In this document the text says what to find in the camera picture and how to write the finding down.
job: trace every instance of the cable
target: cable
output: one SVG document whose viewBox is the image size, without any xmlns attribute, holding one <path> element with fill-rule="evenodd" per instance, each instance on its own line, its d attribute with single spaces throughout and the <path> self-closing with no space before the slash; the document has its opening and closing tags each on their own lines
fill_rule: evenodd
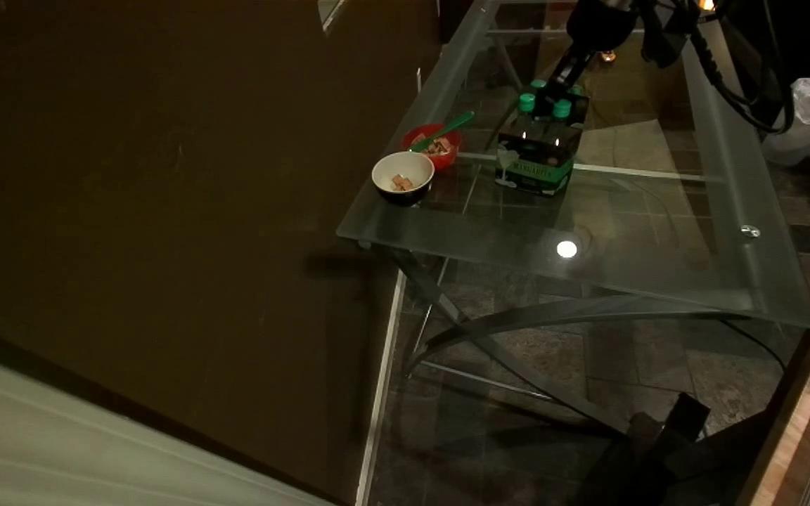
<svg viewBox="0 0 810 506">
<path fill-rule="evenodd" d="M 787 370 L 787 362 L 784 362 L 770 345 L 764 345 L 760 338 L 753 338 L 750 332 L 746 332 L 743 326 L 736 326 L 736 322 L 732 322 L 732 321 L 725 321 L 725 317 L 721 317 L 721 322 L 724 322 L 725 329 L 743 333 L 746 339 L 750 339 L 750 342 L 760 345 L 763 352 L 767 352 L 767 353 L 774 356 L 774 362 L 780 364 L 780 370 Z"/>
<path fill-rule="evenodd" d="M 708 51 L 708 42 L 705 35 L 698 30 L 695 19 L 693 19 L 693 30 L 688 30 L 688 42 L 698 54 L 698 62 L 705 73 L 705 79 L 711 80 L 711 87 L 729 100 L 729 107 L 743 116 L 749 124 L 753 124 L 756 128 L 763 132 L 784 132 L 791 128 L 794 124 L 794 113 L 795 113 L 795 103 L 794 103 L 794 90 L 787 87 L 787 79 L 784 79 L 784 64 L 781 64 L 781 55 L 780 55 L 780 38 L 777 38 L 777 24 L 774 24 L 774 7 L 767 0 L 763 0 L 763 12 L 764 12 L 764 27 L 767 27 L 767 48 L 763 54 L 763 80 L 760 87 L 767 83 L 767 68 L 774 68 L 774 75 L 780 80 L 780 92 L 781 92 L 781 125 L 774 125 L 774 124 L 764 124 L 760 117 L 750 116 L 750 103 L 760 103 L 764 94 L 756 94 L 756 99 L 746 99 L 735 90 L 725 87 L 724 75 L 721 75 L 721 68 Z"/>
</svg>

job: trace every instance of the small bowl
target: small bowl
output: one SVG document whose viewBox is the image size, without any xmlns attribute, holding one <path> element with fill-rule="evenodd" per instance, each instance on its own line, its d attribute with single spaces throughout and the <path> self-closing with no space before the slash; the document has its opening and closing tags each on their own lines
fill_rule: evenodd
<svg viewBox="0 0 810 506">
<path fill-rule="evenodd" d="M 437 134 L 438 128 L 441 128 L 441 124 L 423 124 L 423 125 L 410 128 L 406 134 L 406 149 L 423 138 Z M 434 146 L 425 151 L 434 161 L 437 170 L 448 170 L 451 166 L 455 166 L 458 149 L 463 142 L 463 138 L 458 132 L 441 134 L 441 139 L 448 142 L 448 151 L 430 151 Z"/>
<path fill-rule="evenodd" d="M 395 151 L 375 163 L 371 182 L 382 198 L 414 206 L 428 197 L 437 169 L 423 151 Z"/>
</svg>

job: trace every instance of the floor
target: floor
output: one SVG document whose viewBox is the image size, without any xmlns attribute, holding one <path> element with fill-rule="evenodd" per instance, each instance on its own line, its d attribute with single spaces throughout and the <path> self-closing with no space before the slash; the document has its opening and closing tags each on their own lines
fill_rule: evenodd
<svg viewBox="0 0 810 506">
<path fill-rule="evenodd" d="M 610 124 L 639 120 L 634 107 L 617 116 L 625 117 Z M 665 138 L 674 154 L 673 161 L 684 161 L 686 138 L 673 132 Z M 770 169 L 770 175 L 810 284 L 810 161 L 795 169 Z M 534 277 L 472 266 L 451 266 L 441 284 L 469 314 L 518 307 L 551 291 Z M 493 401 L 489 387 L 475 387 L 425 364 L 406 370 L 403 360 L 414 339 L 438 329 L 445 329 L 445 321 L 425 312 L 417 294 L 407 291 L 371 502 L 603 502 L 614 474 L 598 468 L 620 440 L 580 425 L 567 409 L 538 407 L 513 397 L 496 397 Z M 798 339 L 795 332 L 777 333 L 767 326 L 746 326 L 746 332 L 770 333 L 787 352 Z M 646 412 L 645 418 L 665 421 L 679 397 L 688 394 L 708 407 L 702 436 L 724 433 L 760 412 L 781 376 L 781 364 L 763 347 L 739 339 L 735 329 L 705 321 L 518 332 L 508 333 L 508 347 L 531 364 L 553 370 L 575 394 L 625 418 Z M 513 383 L 508 374 L 468 345 L 451 347 L 438 362 Z M 673 499 L 718 496 L 714 488 L 698 488 Z"/>
</svg>

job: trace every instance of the black object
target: black object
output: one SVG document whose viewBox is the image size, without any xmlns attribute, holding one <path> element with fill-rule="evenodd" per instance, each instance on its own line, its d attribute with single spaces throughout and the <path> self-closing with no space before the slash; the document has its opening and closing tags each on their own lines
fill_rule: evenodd
<svg viewBox="0 0 810 506">
<path fill-rule="evenodd" d="M 656 2 L 642 2 L 639 17 L 646 27 L 642 55 L 646 62 L 656 62 L 659 68 L 679 62 L 695 13 L 684 2 L 674 2 L 673 17 L 660 21 L 656 13 Z"/>
<path fill-rule="evenodd" d="M 534 116 L 548 116 L 598 51 L 620 48 L 636 24 L 634 0 L 580 0 L 567 19 L 572 48 L 538 90 Z"/>
<path fill-rule="evenodd" d="M 705 79 L 711 80 L 711 87 L 724 94 L 724 100 L 736 116 L 743 116 L 756 128 L 784 132 L 784 128 L 794 125 L 795 103 L 794 103 L 791 83 L 781 83 L 781 80 L 791 80 L 791 79 L 787 79 L 787 69 L 784 69 L 784 55 L 780 51 L 780 35 L 777 35 L 777 21 L 774 21 L 777 13 L 774 13 L 774 2 L 770 0 L 753 0 L 753 2 L 760 2 L 760 13 L 763 13 L 763 27 L 764 30 L 763 30 L 760 38 L 753 38 L 753 45 L 749 45 L 763 59 L 760 80 L 753 87 L 749 87 L 749 92 L 725 87 L 721 64 L 714 62 L 711 48 L 705 42 L 705 35 L 698 30 L 698 24 L 688 24 L 688 42 L 693 42 L 693 48 L 698 54 L 698 62 L 701 62 Z M 781 124 L 780 125 L 774 125 L 774 116 L 763 116 L 763 109 L 764 109 L 763 103 L 770 99 L 770 92 L 764 90 L 770 80 L 780 80 L 777 83 L 777 103 L 780 103 L 780 113 L 781 113 Z"/>
<path fill-rule="evenodd" d="M 667 468 L 667 454 L 680 453 L 698 440 L 708 418 L 708 407 L 680 394 L 669 409 L 665 429 L 639 467 L 634 485 L 625 495 L 625 502 L 660 502 L 667 488 L 674 484 L 674 474 Z"/>
</svg>

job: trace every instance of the black cable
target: black cable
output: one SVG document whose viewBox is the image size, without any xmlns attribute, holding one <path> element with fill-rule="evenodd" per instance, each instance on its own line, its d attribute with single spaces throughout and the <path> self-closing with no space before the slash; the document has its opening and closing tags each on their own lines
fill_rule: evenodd
<svg viewBox="0 0 810 506">
<path fill-rule="evenodd" d="M 711 19 L 724 19 L 729 13 L 729 7 L 736 6 L 736 0 L 725 0 L 721 2 L 711 13 L 705 13 L 702 19 L 711 21 Z M 760 90 L 767 87 L 767 73 L 770 73 L 770 62 L 763 55 L 763 64 L 760 64 Z M 736 94 L 735 100 L 743 103 L 743 107 L 753 107 L 760 100 L 764 100 L 764 94 L 739 94 L 739 92 L 732 92 Z"/>
<path fill-rule="evenodd" d="M 750 333 L 749 329 L 721 317 L 721 322 L 736 333 L 743 333 L 749 342 L 760 345 L 763 352 L 767 352 L 774 356 L 774 362 L 780 364 L 780 370 L 787 370 L 787 362 L 770 347 L 764 345 L 756 333 Z"/>
<path fill-rule="evenodd" d="M 781 125 L 774 125 L 774 124 L 764 124 L 760 117 L 750 116 L 750 103 L 760 103 L 764 94 L 756 94 L 756 99 L 746 99 L 735 90 L 725 87 L 724 75 L 721 75 L 721 68 L 708 51 L 708 42 L 705 35 L 698 30 L 698 24 L 693 21 L 693 30 L 688 30 L 688 42 L 701 59 L 701 68 L 705 73 L 705 79 L 711 80 L 711 87 L 729 100 L 729 107 L 743 116 L 749 124 L 753 124 L 756 128 L 763 132 L 784 132 L 794 125 L 794 113 L 795 113 L 795 103 L 794 103 L 794 90 L 787 87 L 787 73 L 784 73 L 784 64 L 781 64 L 781 55 L 780 55 L 780 35 L 777 35 L 777 24 L 774 24 L 774 7 L 767 0 L 763 0 L 763 12 L 764 12 L 764 27 L 767 27 L 767 48 L 763 54 L 763 80 L 760 87 L 764 90 L 767 87 L 767 68 L 774 68 L 774 75 L 780 80 L 780 92 L 781 92 Z"/>
</svg>

